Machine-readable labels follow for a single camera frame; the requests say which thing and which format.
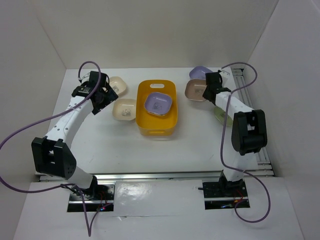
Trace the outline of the cream panda plate back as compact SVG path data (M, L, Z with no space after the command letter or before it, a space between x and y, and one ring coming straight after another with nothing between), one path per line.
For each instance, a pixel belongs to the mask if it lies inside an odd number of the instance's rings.
M119 76L112 76L109 79L109 85L119 97L123 96L127 91L127 84Z

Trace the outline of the cream panda plate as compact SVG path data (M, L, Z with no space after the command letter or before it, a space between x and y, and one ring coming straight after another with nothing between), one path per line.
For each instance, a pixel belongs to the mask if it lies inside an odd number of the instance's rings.
M118 121L133 121L136 119L136 100L118 99L114 102L112 116Z
M119 97L123 96L127 91L127 84L119 76L112 76L109 79L109 85Z

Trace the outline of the brown panda plate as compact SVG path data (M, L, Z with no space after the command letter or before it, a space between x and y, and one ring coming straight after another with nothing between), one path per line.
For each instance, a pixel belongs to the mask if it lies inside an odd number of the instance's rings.
M206 81L203 79L191 79L185 87L184 95L191 101L203 102L206 99L203 97L206 89Z

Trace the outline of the cream panda plate front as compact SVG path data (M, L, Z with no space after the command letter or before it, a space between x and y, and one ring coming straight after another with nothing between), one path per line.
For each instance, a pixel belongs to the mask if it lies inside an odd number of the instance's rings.
M118 121L133 121L136 119L136 100L118 99L114 102L112 116Z

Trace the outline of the yellow panda plate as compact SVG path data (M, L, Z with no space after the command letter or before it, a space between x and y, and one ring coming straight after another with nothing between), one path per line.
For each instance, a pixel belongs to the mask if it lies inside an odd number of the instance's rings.
M158 114L158 113L156 113L156 112L148 112L150 115L152 115L152 116L155 116L155 117L158 117L158 118L166 118L168 115L169 115L169 113L168 112L166 112L166 113L164 113L164 114Z

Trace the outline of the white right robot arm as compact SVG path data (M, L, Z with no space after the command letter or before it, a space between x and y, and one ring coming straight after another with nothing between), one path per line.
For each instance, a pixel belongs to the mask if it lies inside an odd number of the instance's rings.
M253 109L232 95L223 87L219 71L205 74L206 88L203 98L225 112L232 119L231 145L235 151L232 160L222 160L223 170L218 181L218 190L223 196L230 196L240 188L244 171L254 155L267 145L266 116L263 110Z

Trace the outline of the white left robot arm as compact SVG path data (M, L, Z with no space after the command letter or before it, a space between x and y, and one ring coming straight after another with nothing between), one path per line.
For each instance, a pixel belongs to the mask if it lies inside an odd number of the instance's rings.
M118 99L105 73L91 71L88 80L77 86L71 94L67 114L61 116L54 127L42 138L31 143L35 170L38 173L60 177L80 188L88 200L97 197L104 187L97 178L77 166L71 152L73 139L90 114L96 115Z

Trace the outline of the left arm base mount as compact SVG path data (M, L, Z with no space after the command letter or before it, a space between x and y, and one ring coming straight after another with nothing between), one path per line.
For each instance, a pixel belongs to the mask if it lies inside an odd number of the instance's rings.
M69 190L69 200L67 206L68 213L84 212L82 197L75 187L64 187ZM85 191L82 192L84 204L87 212L113 212L114 197L116 185L114 183L101 184L97 193L88 195Z

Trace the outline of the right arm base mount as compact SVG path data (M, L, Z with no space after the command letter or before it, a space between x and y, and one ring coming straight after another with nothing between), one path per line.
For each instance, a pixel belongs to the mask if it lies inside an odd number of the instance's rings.
M223 190L218 182L203 182L198 188L204 197L205 210L222 210L237 208L250 208L246 184L243 182L235 189Z

